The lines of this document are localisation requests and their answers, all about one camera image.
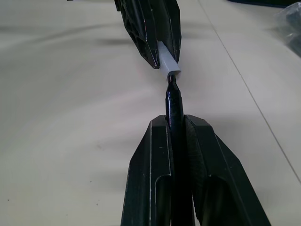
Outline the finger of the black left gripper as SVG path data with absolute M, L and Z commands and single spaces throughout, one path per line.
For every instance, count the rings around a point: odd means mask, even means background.
M 158 45 L 154 15 L 149 0 L 115 0 L 124 27 L 142 58 L 154 69 L 159 69 Z
M 180 9 L 177 1 L 153 0 L 151 7 L 157 40 L 163 42 L 174 60 L 179 62 L 182 35 Z

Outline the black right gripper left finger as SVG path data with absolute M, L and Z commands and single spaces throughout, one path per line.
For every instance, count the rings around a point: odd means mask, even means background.
M 128 167 L 123 226 L 171 223 L 172 165 L 165 116 L 151 120 Z

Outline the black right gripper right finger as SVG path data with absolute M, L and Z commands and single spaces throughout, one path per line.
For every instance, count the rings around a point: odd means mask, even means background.
M 189 172 L 196 218 L 202 226 L 269 226 L 236 155 L 205 120 L 185 116 Z

